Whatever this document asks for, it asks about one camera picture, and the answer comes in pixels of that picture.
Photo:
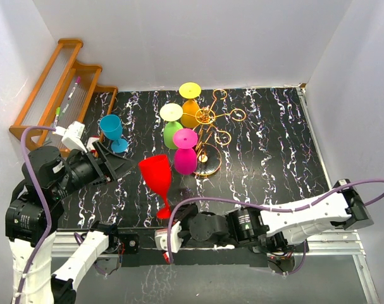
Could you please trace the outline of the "blue wine glass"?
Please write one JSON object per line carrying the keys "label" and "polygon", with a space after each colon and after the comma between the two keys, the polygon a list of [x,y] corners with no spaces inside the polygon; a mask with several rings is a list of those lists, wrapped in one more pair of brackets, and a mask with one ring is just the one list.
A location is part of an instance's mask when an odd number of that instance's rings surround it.
{"label": "blue wine glass", "polygon": [[102,133],[111,141],[111,149],[114,153],[124,153],[128,148],[128,142],[122,138],[123,126],[117,115],[106,115],[99,122]]}

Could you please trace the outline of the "red wine glass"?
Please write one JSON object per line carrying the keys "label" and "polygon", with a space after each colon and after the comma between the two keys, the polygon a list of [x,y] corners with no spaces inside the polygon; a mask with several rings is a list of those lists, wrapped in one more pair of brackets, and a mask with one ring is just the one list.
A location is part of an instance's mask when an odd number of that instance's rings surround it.
{"label": "red wine glass", "polygon": [[167,195],[171,186],[171,167],[166,155],[156,155],[139,162],[140,172],[147,186],[164,201],[164,208],[157,212],[157,218],[169,219],[171,208]]}

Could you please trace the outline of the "pink wine glass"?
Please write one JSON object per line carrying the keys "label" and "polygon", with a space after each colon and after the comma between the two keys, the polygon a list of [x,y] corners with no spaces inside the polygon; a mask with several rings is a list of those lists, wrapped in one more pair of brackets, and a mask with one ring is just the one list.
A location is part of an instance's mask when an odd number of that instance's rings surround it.
{"label": "pink wine glass", "polygon": [[175,170],[183,175],[194,173],[197,168],[197,154],[194,149],[198,142],[197,133],[188,128],[178,130],[173,136],[173,142],[178,148],[174,156]]}

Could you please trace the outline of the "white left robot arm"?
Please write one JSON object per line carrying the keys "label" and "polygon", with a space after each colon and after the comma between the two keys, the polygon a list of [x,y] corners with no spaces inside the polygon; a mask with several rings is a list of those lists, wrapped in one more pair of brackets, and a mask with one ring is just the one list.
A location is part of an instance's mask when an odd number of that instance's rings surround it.
{"label": "white left robot arm", "polygon": [[117,181],[135,166],[99,142],[94,146],[96,156],[74,149],[63,158],[54,146],[24,154],[24,179],[13,190],[5,215],[13,255],[12,303],[74,303],[78,285],[97,258],[118,249],[116,224],[97,221],[66,263],[51,270],[62,200],[89,184]]}

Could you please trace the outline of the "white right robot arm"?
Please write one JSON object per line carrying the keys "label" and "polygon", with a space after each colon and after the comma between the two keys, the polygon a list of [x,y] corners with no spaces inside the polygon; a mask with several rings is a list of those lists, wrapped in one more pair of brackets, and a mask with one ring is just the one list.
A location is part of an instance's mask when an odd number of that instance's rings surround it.
{"label": "white right robot arm", "polygon": [[277,206],[245,206],[224,215],[199,212],[195,204],[173,212],[173,221],[156,244],[176,253],[189,239],[216,246],[257,246],[266,252],[287,251],[308,237],[336,228],[373,225],[357,191],[346,180],[314,198]]}

